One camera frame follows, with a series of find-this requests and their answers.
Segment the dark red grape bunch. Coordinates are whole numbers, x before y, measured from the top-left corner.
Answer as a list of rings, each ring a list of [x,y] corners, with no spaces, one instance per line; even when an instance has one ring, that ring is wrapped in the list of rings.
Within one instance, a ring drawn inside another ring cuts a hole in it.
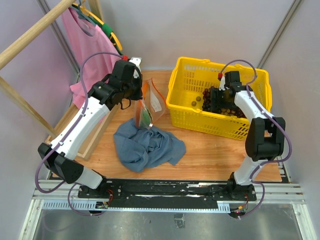
[[[211,103],[211,88],[205,88],[204,91],[202,92],[202,98],[203,98],[203,103],[204,102],[209,102]]]

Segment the clear zip bag orange seal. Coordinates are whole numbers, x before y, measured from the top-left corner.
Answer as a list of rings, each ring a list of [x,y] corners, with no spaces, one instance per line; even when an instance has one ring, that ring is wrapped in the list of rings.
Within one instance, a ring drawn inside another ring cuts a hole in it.
[[[145,105],[147,106],[149,112],[151,113],[154,123],[163,116],[166,110],[166,101],[164,96],[160,93],[160,91],[155,86],[155,83],[152,78],[143,82],[143,84],[147,82],[148,90],[146,93],[146,97],[144,100]],[[134,105],[134,115],[133,120],[135,124],[135,105]]]

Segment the toy watermelon slice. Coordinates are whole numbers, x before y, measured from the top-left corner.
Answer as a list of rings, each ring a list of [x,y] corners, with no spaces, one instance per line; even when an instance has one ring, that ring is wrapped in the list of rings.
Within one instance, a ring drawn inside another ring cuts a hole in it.
[[[149,129],[151,126],[149,124],[153,124],[153,118],[152,115],[147,107],[142,107],[140,110],[139,120],[138,120],[138,127],[139,128],[146,128]]]

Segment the dark purple grape bunch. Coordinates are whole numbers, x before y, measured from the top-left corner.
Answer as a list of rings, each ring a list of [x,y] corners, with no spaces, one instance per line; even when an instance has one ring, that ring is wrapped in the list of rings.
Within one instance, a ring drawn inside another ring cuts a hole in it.
[[[206,101],[202,104],[202,110],[209,113],[214,112],[211,103]]]

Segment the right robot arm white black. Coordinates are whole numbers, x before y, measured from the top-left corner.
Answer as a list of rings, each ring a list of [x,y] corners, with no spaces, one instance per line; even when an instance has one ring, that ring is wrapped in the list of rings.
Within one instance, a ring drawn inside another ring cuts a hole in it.
[[[245,140],[241,166],[231,173],[226,186],[216,191],[229,200],[256,200],[253,180],[263,165],[272,162],[284,151],[286,122],[268,112],[256,98],[252,88],[242,84],[238,71],[219,73],[218,88],[211,88],[211,110],[239,108],[250,126]]]

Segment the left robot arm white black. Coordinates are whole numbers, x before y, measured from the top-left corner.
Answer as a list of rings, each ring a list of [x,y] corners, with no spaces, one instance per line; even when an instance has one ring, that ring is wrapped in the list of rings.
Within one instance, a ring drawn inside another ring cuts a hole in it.
[[[89,188],[91,194],[101,198],[107,193],[103,176],[75,161],[75,157],[97,123],[106,117],[123,99],[142,99],[140,57],[118,60],[112,73],[96,82],[88,91],[87,101],[67,127],[51,143],[42,143],[38,153],[47,169],[68,184],[78,183]]]

